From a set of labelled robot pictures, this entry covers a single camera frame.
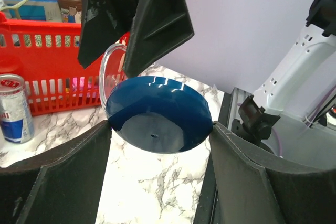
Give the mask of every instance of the blue label on can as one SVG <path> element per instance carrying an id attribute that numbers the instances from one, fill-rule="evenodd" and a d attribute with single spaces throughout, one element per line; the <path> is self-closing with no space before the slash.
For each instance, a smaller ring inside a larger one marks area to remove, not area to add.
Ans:
<path id="1" fill-rule="evenodd" d="M 19 142 L 22 138 L 23 119 L 16 122 L 0 122 L 4 138 L 11 142 Z"/>

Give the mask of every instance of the wall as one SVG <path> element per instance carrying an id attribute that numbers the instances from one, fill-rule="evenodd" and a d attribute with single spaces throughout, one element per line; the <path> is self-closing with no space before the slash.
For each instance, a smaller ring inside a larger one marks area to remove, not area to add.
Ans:
<path id="1" fill-rule="evenodd" d="M 217 88 L 257 89 L 295 42 L 313 0 L 186 0 L 196 35 L 160 64 Z M 335 80 L 333 56 L 287 110 L 303 115 Z"/>

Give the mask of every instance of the black table edge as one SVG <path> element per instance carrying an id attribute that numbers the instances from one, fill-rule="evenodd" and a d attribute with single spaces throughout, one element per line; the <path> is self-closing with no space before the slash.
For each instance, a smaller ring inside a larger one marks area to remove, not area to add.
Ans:
<path id="1" fill-rule="evenodd" d="M 231 99 L 231 94 L 224 94 L 219 112 L 218 121 L 225 127 L 227 127 L 229 123 Z M 199 195 L 194 224 L 223 224 L 219 204 L 215 171 L 210 153 L 201 193 Z"/>

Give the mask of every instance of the can lid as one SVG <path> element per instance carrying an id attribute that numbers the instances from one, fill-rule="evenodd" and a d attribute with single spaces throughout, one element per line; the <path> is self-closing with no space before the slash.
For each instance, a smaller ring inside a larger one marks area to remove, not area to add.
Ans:
<path id="1" fill-rule="evenodd" d="M 12 73 L 0 74 L 0 92 L 13 92 L 25 84 L 21 76 Z"/>

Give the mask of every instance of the gray marble vein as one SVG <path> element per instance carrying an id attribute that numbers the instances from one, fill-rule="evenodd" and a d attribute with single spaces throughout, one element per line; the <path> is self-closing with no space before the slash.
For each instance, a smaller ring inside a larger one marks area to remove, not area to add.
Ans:
<path id="1" fill-rule="evenodd" d="M 213 120 L 224 93 L 159 65 L 142 75 L 174 79 L 201 93 Z M 42 153 L 106 119 L 101 107 L 34 118 L 33 140 L 20 145 L 0 139 L 0 166 Z M 110 154 L 96 224 L 191 224 L 195 216 L 210 146 L 208 139 L 191 151 L 160 155 L 140 150 L 112 132 Z"/>

